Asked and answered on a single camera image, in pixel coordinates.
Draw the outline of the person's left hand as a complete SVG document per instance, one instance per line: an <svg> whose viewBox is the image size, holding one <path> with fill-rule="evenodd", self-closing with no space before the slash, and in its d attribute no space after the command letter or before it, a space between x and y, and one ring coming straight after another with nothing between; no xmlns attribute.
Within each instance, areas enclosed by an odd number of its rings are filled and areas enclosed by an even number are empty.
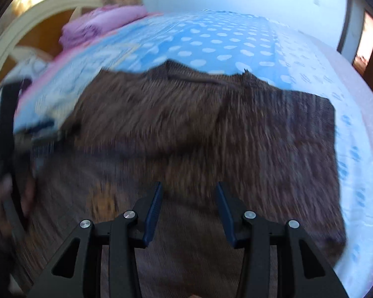
<svg viewBox="0 0 373 298"><path fill-rule="evenodd" d="M0 219L4 218L4 202L14 199L21 205L21 212L28 216L31 212L35 194L35 179L31 173L19 174L12 178L9 174L0 180Z"/></svg>

